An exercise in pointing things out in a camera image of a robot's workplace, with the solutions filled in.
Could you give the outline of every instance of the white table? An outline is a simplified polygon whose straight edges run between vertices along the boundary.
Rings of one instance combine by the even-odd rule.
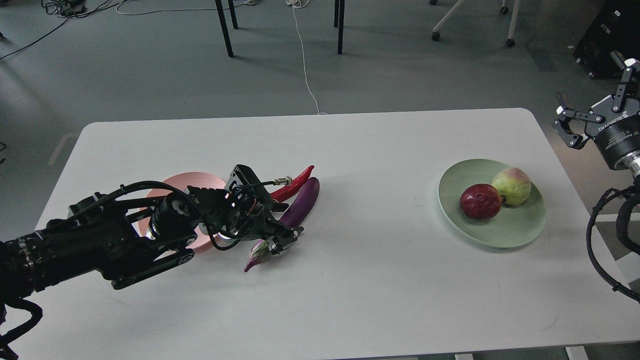
[[[504,251],[444,217],[440,176],[469,158],[527,172],[545,229]],[[321,193],[283,256],[243,273],[252,243],[208,250],[121,291],[93,272],[32,295],[24,359],[392,357],[640,340],[640,309],[584,244],[588,213],[523,109],[105,122],[84,129],[42,214],[119,184],[187,171],[262,180],[316,166]],[[604,268],[620,271],[599,234]]]

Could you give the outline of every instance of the green apple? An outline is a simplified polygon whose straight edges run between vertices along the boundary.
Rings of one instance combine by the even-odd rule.
[[[518,206],[529,198],[531,180],[522,170],[515,167],[506,168],[499,172],[491,182],[498,190],[505,204]]]

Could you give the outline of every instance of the red apple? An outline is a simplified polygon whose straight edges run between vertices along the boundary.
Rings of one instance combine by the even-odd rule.
[[[489,219],[500,211],[502,198],[493,186],[475,184],[469,186],[460,196],[460,208],[472,219]]]

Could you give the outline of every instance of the green plate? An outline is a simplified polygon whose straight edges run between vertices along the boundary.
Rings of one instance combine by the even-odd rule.
[[[449,220],[471,239],[490,247],[522,246],[537,238],[547,221],[545,201],[531,183],[527,201],[514,208],[503,206],[489,220],[473,220],[460,209],[460,195],[473,184],[491,184],[493,177],[510,167],[495,160],[471,159],[450,167],[438,184],[440,206]]]

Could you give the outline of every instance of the white cable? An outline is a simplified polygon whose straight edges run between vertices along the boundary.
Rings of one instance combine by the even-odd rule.
[[[320,112],[320,106],[318,105],[318,100],[316,100],[314,93],[311,92],[311,88],[309,87],[309,81],[307,79],[307,62],[305,61],[305,44],[302,42],[302,35],[300,35],[300,29],[298,29],[298,18],[296,18],[297,8],[295,6],[291,6],[291,9],[293,10],[293,19],[296,21],[296,31],[298,32],[298,37],[300,38],[300,47],[302,48],[302,67],[305,71],[305,84],[307,84],[307,90],[309,90],[311,97],[313,97],[314,101],[316,102],[316,109],[318,110],[317,115],[327,115],[326,113]]]
[[[307,2],[303,4],[301,0],[286,0],[285,3],[291,6],[292,8],[302,9],[306,5],[309,5],[309,1],[311,0],[307,0]]]

